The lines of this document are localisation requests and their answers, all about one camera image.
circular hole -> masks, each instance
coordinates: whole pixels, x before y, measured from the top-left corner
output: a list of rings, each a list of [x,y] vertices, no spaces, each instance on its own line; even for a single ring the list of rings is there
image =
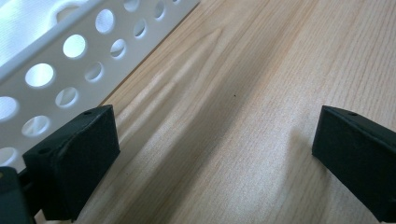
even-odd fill
[[[55,99],[55,103],[59,107],[69,107],[73,105],[78,98],[78,91],[73,87],[68,87],[58,93]]]
[[[35,137],[45,132],[50,126],[50,119],[45,116],[37,116],[29,119],[22,127],[23,135]]]
[[[124,1],[124,7],[128,11],[136,11],[137,8],[139,7],[140,0],[125,0]]]
[[[64,41],[64,55],[69,58],[77,58],[86,47],[84,37],[81,35],[71,35]]]
[[[43,87],[53,79],[53,69],[47,63],[39,63],[27,71],[25,76],[26,83],[31,87]]]
[[[164,12],[165,12],[165,3],[163,1],[160,1],[159,3],[157,3],[157,6],[155,6],[154,17],[157,20],[160,20],[163,18]]]
[[[137,38],[143,37],[143,35],[146,32],[146,21],[143,19],[140,19],[135,25],[134,25],[134,36]]]
[[[111,46],[110,54],[113,58],[119,59],[122,58],[125,53],[125,41],[122,39],[114,42],[113,46]]]
[[[17,157],[17,150],[13,147],[0,148],[0,166],[10,164]]]
[[[0,121],[14,116],[18,111],[18,102],[8,96],[0,97]]]
[[[103,9],[96,17],[95,26],[99,33],[110,32],[114,27],[114,14],[108,9]]]
[[[101,63],[94,63],[85,70],[85,79],[90,82],[95,82],[102,77],[103,65]]]
[[[44,147],[44,148],[41,148],[40,150],[38,150],[38,154],[40,154],[40,155],[46,154],[48,152],[50,152],[50,147]]]

light wood surface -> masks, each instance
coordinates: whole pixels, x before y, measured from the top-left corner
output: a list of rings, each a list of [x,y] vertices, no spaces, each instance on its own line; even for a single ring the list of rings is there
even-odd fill
[[[322,105],[396,130],[396,1],[202,0],[104,102],[76,223],[377,223],[311,155]]]

white plastic panel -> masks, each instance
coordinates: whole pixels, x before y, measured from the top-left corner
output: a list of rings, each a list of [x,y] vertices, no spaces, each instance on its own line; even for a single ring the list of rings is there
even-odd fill
[[[21,171],[25,151],[98,106],[198,2],[91,0],[3,65],[0,166]]]

wooden table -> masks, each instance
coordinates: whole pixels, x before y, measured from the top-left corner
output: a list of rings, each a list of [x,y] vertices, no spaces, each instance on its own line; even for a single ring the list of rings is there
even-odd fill
[[[202,0],[113,92],[76,223],[376,223],[311,147],[322,105],[396,130],[396,1]]]

white perforated plastic part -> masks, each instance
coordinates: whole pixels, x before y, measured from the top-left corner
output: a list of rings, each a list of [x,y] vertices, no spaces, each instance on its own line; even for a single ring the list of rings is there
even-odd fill
[[[0,166],[21,171],[25,151],[98,106],[198,3],[91,0],[4,64]]]

